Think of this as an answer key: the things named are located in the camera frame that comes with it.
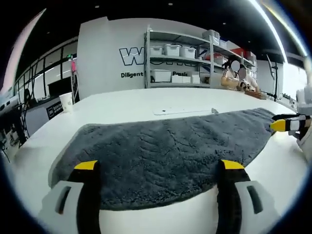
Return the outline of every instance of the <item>wooden tray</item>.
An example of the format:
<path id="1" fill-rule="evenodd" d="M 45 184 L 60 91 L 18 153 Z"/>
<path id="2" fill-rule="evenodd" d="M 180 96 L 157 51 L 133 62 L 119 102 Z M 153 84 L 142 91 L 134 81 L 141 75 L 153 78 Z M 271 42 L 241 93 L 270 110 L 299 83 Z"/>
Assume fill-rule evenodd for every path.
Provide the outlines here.
<path id="1" fill-rule="evenodd" d="M 261 99 L 261 100 L 266 100 L 267 99 L 267 96 L 265 94 L 259 94 L 259 93 L 256 93 L 254 91 L 245 91 L 245 94 L 246 95 L 249 95 L 249 96 L 252 96 L 254 98 L 257 98 L 257 99 Z"/>

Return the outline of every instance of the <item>black frame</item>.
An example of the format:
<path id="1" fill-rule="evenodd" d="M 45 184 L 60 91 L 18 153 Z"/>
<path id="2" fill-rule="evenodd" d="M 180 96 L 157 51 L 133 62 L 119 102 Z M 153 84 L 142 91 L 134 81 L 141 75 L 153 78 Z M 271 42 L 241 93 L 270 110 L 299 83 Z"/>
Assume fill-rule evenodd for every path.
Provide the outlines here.
<path id="1" fill-rule="evenodd" d="M 63 79 L 63 63 L 67 62 L 68 58 L 63 58 L 63 54 L 64 54 L 64 47 L 73 43 L 76 43 L 78 41 L 78 39 L 72 40 L 71 42 L 62 45 L 61 47 L 51 51 L 49 54 L 45 55 L 43 58 L 38 59 L 38 61 L 33 65 L 33 66 L 29 66 L 29 69 L 27 69 L 24 73 L 22 73 L 20 75 L 20 77 L 18 79 L 15 80 L 14 82 L 14 95 L 16 95 L 16 91 L 15 91 L 15 86 L 16 84 L 18 84 L 18 94 L 19 94 L 19 102 L 20 102 L 20 80 L 23 78 L 23 87 L 24 87 L 24 91 L 25 91 L 25 85 L 27 85 L 30 82 L 35 82 L 35 78 L 41 74 L 43 74 L 43 90 L 44 90 L 44 95 L 47 96 L 47 91 L 46 91 L 46 87 L 45 87 L 45 72 L 48 71 L 49 69 L 56 67 L 58 65 L 60 65 L 60 79 Z M 54 53 L 55 51 L 58 51 L 60 49 L 60 60 L 56 61 L 54 63 L 52 63 L 49 66 L 45 66 L 46 65 L 46 58 L 51 55 L 52 53 Z M 43 60 L 43 69 L 39 72 L 35 72 L 34 74 L 34 67 L 36 67 L 38 65 L 39 62 L 41 62 Z M 25 82 L 25 74 L 29 71 L 29 79 Z"/>

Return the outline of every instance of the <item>gray towel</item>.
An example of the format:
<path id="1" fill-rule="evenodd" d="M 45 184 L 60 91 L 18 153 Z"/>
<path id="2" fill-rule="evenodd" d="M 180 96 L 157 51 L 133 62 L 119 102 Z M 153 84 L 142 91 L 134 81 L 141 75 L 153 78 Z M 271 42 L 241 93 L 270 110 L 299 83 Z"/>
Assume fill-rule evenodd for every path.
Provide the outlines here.
<path id="1" fill-rule="evenodd" d="M 80 162 L 101 166 L 101 209 L 135 210 L 211 189 L 219 159 L 247 166 L 264 148 L 274 114 L 265 109 L 83 128 L 52 173 L 66 180 Z"/>

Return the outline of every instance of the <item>ceiling light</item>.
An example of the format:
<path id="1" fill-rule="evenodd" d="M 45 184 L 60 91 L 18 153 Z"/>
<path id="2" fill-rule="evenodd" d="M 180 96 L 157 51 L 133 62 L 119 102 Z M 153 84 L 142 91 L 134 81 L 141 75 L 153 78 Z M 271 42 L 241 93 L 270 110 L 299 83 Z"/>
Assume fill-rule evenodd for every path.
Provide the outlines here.
<path id="1" fill-rule="evenodd" d="M 281 24 L 286 28 L 286 30 L 290 33 L 290 35 L 292 36 L 292 38 L 295 40 L 295 42 L 297 43 L 297 45 L 299 46 L 303 56 L 308 56 L 307 50 L 305 48 L 304 43 L 300 40 L 300 38 L 298 37 L 298 35 L 292 30 L 292 28 L 279 16 L 279 14 L 277 12 L 275 12 L 273 9 L 271 9 L 269 6 L 263 4 L 271 13 L 272 15 L 274 15 L 278 21 L 281 22 Z"/>
<path id="2" fill-rule="evenodd" d="M 52 67 L 51 69 L 49 69 L 48 71 L 46 71 L 46 73 L 49 72 L 49 71 L 51 71 L 52 69 L 54 69 L 54 67 Z"/>
<path id="3" fill-rule="evenodd" d="M 264 10 L 261 8 L 261 6 L 259 5 L 259 3 L 256 0 L 248 0 L 253 6 L 254 8 L 259 12 L 259 14 L 262 16 L 262 18 L 264 19 L 264 21 L 267 23 L 267 25 L 269 26 L 269 28 L 271 29 L 277 44 L 279 46 L 279 49 L 282 52 L 283 58 L 285 63 L 288 63 L 287 57 L 286 57 L 286 53 L 285 53 L 285 49 L 283 47 L 283 43 L 281 41 L 281 38 L 279 38 L 279 35 L 276 31 L 276 29 L 274 28 L 272 22 L 270 21 L 269 17 L 265 14 Z"/>
<path id="4" fill-rule="evenodd" d="M 68 71 L 65 71 L 63 72 L 63 74 L 67 73 L 67 72 L 70 72 L 71 70 L 68 70 Z M 57 75 L 57 77 L 60 77 L 60 74 Z"/>

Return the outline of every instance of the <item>metal shelf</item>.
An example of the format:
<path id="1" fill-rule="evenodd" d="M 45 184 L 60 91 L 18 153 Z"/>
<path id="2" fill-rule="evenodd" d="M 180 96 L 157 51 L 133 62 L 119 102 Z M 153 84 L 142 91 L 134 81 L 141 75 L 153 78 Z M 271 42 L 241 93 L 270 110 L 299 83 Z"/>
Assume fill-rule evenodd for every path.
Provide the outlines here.
<path id="1" fill-rule="evenodd" d="M 234 53 L 231 50 L 222 48 L 218 45 L 214 45 L 211 43 L 213 41 L 212 36 L 209 36 L 209 40 L 194 37 L 191 35 L 186 35 L 182 33 L 176 33 L 176 32 L 166 32 L 166 31 L 154 31 L 148 26 L 147 32 L 144 34 L 144 46 L 145 46 L 145 56 L 144 56 L 144 74 L 145 74 L 145 88 L 154 88 L 154 87 L 202 87 L 202 88 L 209 88 L 209 84 L 187 84 L 187 83 L 151 83 L 151 61 L 181 61 L 185 63 L 193 63 L 196 66 L 196 71 L 200 72 L 201 68 L 205 68 L 205 66 L 210 66 L 209 72 L 213 74 L 215 72 L 215 68 L 222 68 L 222 65 L 219 65 L 214 62 L 214 56 L 211 56 L 211 60 L 199 60 L 195 58 L 184 58 L 184 57 L 178 57 L 178 56 L 151 56 L 150 53 L 150 46 L 151 41 L 157 40 L 157 41 L 171 41 L 174 43 L 182 43 L 187 44 L 192 47 L 196 47 L 196 58 L 199 57 L 199 51 L 200 49 L 206 49 L 210 52 L 211 55 L 213 55 L 215 52 L 220 53 L 226 57 L 229 57 L 231 55 L 237 56 L 241 60 L 244 65 L 251 67 L 254 66 L 253 63 L 247 59 L 244 58 L 243 53 L 241 55 L 238 55 Z"/>
<path id="2" fill-rule="evenodd" d="M 151 40 L 165 40 L 210 48 L 210 41 L 202 38 L 175 32 L 150 31 Z"/>
<path id="3" fill-rule="evenodd" d="M 171 83 L 171 82 L 156 82 L 151 83 L 151 88 L 160 87 L 196 87 L 196 88 L 210 88 L 210 84 L 192 84 L 192 83 Z"/>
<path id="4" fill-rule="evenodd" d="M 185 43 L 190 44 L 194 46 L 200 46 L 202 48 L 208 49 L 210 51 L 210 41 L 205 40 L 203 38 L 198 38 L 182 33 L 175 33 L 175 32 L 165 32 L 165 31 L 150 31 L 150 39 L 151 40 L 166 40 L 166 41 L 172 41 L 172 42 L 179 42 L 179 43 Z M 226 57 L 229 57 L 231 55 L 235 55 L 238 58 L 242 59 L 241 55 L 238 55 L 234 53 L 231 50 L 222 48 L 221 46 L 214 44 L 214 52 L 218 52 Z M 247 60 L 246 58 L 244 60 L 244 65 L 247 66 L 254 66 L 254 64 Z"/>
<path id="5" fill-rule="evenodd" d="M 150 56 L 151 61 L 181 61 L 181 62 L 189 62 L 189 63 L 199 63 L 199 64 L 211 64 L 208 60 L 200 60 L 195 58 L 185 58 L 181 56 L 167 56 L 167 55 L 158 55 Z M 214 63 L 214 66 L 222 68 L 222 65 Z"/>

